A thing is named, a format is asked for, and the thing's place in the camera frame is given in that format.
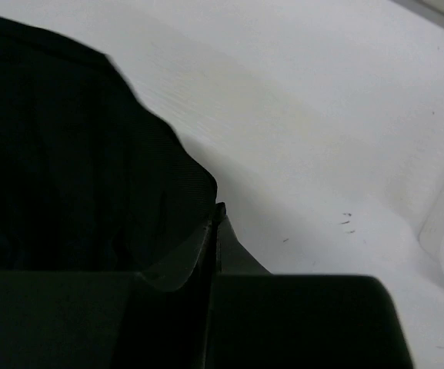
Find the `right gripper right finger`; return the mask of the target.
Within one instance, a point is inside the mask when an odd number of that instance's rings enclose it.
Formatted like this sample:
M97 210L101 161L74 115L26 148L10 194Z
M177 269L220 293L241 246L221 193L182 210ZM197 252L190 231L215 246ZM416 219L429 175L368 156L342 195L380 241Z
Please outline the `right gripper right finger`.
M411 368L385 287L365 275L271 274L216 206L208 368Z

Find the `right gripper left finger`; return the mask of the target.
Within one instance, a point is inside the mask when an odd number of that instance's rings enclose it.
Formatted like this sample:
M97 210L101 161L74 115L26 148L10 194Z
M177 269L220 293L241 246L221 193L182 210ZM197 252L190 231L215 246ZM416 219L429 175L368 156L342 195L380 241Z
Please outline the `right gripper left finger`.
M145 271L0 271L0 368L203 368L213 226Z

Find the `black skirt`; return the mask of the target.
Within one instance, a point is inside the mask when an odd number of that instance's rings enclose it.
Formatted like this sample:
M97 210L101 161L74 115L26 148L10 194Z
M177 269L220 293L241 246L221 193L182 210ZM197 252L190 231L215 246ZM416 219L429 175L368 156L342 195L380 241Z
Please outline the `black skirt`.
M216 195L105 55L0 18L0 270L144 270Z

